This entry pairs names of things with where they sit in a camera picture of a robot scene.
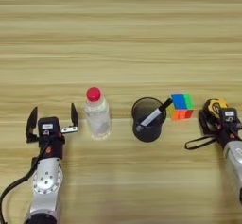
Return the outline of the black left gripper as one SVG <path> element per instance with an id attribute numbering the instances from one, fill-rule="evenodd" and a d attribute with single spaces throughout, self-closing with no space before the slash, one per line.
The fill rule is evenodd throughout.
<path id="1" fill-rule="evenodd" d="M 38 141 L 38 136 L 33 133 L 37 125 L 38 108 L 35 107 L 26 123 L 26 141 L 34 143 Z M 78 112 L 74 103 L 71 103 L 71 120 L 73 127 L 63 129 L 46 129 L 39 139 L 40 155 L 42 159 L 59 158 L 62 159 L 63 145 L 65 144 L 65 134 L 78 132 Z"/>

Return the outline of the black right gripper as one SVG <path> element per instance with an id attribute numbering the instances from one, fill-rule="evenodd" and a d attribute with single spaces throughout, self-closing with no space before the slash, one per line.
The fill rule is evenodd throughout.
<path id="1" fill-rule="evenodd" d="M 217 134 L 217 116 L 214 111 L 200 110 L 199 111 L 199 123 L 204 135 L 216 135 Z M 224 126 L 216 141 L 224 148 L 231 141 L 241 141 L 238 132 L 242 130 L 242 124 Z"/>

